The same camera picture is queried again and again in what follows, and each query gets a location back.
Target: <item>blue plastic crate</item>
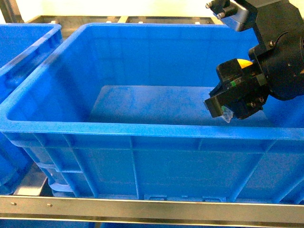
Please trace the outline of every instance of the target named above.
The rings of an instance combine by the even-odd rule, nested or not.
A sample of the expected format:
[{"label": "blue plastic crate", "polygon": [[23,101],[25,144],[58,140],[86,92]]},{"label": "blue plastic crate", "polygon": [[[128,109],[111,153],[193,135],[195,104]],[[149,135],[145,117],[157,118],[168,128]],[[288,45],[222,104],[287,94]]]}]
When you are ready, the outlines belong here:
[{"label": "blue plastic crate", "polygon": [[303,97],[230,124],[203,104],[216,66],[256,44],[226,26],[82,26],[2,103],[0,131],[59,196],[301,203]]},{"label": "blue plastic crate", "polygon": [[[210,228],[204,226],[195,226],[196,228]],[[193,228],[185,225],[155,225],[155,224],[134,224],[134,223],[102,223],[100,228]]]},{"label": "blue plastic crate", "polygon": [[[62,42],[60,25],[0,25],[0,103]],[[32,160],[0,133],[0,195],[13,193]]]},{"label": "blue plastic crate", "polygon": [[94,228],[93,222],[0,220],[1,228]]}]

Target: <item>metal shelf frame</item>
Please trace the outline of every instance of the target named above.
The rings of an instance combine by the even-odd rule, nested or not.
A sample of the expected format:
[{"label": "metal shelf frame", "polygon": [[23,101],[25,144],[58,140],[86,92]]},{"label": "metal shelf frame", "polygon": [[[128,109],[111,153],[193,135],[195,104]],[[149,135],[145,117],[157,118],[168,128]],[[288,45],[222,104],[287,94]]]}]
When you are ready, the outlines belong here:
[{"label": "metal shelf frame", "polygon": [[33,164],[13,196],[0,196],[0,219],[304,228],[304,205],[57,198]]}]

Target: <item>screw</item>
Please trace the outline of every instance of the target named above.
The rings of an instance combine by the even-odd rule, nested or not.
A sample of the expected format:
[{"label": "screw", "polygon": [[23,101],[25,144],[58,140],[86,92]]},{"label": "screw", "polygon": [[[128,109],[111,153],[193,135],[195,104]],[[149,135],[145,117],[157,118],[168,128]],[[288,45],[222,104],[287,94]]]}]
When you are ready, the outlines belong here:
[{"label": "screw", "polygon": [[219,14],[217,15],[218,19],[223,19],[225,16],[226,16],[225,13],[219,13]]},{"label": "screw", "polygon": [[206,9],[210,9],[213,6],[212,2],[209,2],[205,5]]},{"label": "screw", "polygon": [[269,46],[270,46],[270,47],[273,48],[275,45],[276,45],[276,43],[275,43],[273,40],[271,40],[271,41],[269,42]]}]

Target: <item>metal rail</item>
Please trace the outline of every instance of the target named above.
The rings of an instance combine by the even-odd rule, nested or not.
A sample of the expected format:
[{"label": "metal rail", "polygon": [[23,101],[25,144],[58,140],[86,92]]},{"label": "metal rail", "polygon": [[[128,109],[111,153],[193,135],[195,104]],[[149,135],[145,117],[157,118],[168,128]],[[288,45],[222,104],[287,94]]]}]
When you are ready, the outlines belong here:
[{"label": "metal rail", "polygon": [[1,196],[3,218],[304,228],[304,206]]}]

